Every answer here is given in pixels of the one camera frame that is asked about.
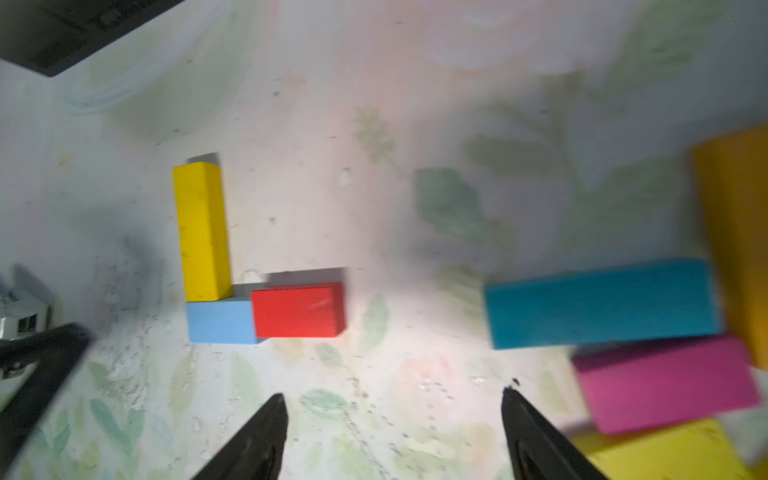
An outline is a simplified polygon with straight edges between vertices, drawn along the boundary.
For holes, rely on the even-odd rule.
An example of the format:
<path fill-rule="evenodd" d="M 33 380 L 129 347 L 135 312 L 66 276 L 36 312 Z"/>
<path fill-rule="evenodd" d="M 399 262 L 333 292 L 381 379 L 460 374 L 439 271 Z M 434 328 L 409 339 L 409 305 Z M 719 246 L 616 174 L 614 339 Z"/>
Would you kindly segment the lime yellow block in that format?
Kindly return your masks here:
<path fill-rule="evenodd" d="M 570 438 L 609 479 L 752 479 L 722 425 L 703 419 L 637 434 Z"/>

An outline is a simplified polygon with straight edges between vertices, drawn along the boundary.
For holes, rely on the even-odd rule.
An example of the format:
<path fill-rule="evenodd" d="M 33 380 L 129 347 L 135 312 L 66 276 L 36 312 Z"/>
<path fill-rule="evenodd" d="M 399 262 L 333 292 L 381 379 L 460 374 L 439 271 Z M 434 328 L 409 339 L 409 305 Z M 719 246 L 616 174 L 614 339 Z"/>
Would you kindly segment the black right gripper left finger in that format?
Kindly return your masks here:
<path fill-rule="evenodd" d="M 281 470 L 288 425 L 289 415 L 284 395 L 276 393 L 193 479 L 277 479 Z"/>

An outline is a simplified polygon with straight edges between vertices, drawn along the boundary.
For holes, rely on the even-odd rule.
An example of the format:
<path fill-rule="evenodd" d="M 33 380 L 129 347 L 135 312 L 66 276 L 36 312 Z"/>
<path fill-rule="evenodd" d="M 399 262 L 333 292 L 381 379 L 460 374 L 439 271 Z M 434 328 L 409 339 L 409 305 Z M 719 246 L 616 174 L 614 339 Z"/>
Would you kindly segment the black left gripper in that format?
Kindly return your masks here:
<path fill-rule="evenodd" d="M 1 408 L 1 472 L 8 473 L 58 391 L 93 341 L 85 327 L 69 323 L 1 346 L 1 366 L 35 366 Z"/>

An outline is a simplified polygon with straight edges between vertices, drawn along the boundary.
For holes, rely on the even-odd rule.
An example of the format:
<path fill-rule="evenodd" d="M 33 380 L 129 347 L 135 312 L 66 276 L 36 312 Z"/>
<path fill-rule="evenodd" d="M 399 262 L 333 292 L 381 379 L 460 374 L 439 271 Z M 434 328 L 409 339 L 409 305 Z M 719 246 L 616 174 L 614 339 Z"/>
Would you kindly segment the yellow long block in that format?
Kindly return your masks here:
<path fill-rule="evenodd" d="M 173 169 L 185 298 L 218 301 L 232 295 L 221 170 L 198 161 Z"/>

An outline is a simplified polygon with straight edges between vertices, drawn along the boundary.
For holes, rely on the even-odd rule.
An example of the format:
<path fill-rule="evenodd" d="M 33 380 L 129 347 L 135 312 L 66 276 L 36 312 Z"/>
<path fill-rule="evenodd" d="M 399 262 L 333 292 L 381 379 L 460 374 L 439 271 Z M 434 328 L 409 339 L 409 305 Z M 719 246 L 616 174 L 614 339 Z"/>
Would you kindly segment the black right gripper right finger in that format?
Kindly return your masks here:
<path fill-rule="evenodd" d="M 501 415 L 515 479 L 607 480 L 512 386 L 503 391 Z"/>

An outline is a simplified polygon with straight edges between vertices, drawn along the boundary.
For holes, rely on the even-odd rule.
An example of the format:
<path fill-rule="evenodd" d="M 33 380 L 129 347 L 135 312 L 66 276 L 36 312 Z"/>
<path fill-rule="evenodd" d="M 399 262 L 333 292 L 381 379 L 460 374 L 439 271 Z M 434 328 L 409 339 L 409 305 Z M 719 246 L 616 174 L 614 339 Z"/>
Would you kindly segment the amber orange long block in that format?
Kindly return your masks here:
<path fill-rule="evenodd" d="M 692 148 L 691 166 L 729 331 L 767 368 L 767 126 Z"/>

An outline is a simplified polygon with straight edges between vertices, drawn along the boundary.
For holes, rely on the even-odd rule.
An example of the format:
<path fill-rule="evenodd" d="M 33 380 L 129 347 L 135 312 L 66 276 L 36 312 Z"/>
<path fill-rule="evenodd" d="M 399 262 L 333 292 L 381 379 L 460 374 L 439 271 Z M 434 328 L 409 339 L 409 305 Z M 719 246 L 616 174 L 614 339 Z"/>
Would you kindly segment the light blue small block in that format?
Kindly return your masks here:
<path fill-rule="evenodd" d="M 256 345 L 252 303 L 248 297 L 185 305 L 188 338 L 195 344 Z"/>

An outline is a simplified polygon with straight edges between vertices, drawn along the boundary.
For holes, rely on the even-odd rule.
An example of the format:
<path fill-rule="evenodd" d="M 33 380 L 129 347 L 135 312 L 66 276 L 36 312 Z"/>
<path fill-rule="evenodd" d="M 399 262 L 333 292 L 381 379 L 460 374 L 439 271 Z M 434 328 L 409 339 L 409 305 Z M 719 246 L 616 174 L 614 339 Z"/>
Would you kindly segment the red small block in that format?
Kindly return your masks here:
<path fill-rule="evenodd" d="M 346 329 L 342 283 L 270 287 L 250 298 L 260 338 L 335 338 Z"/>

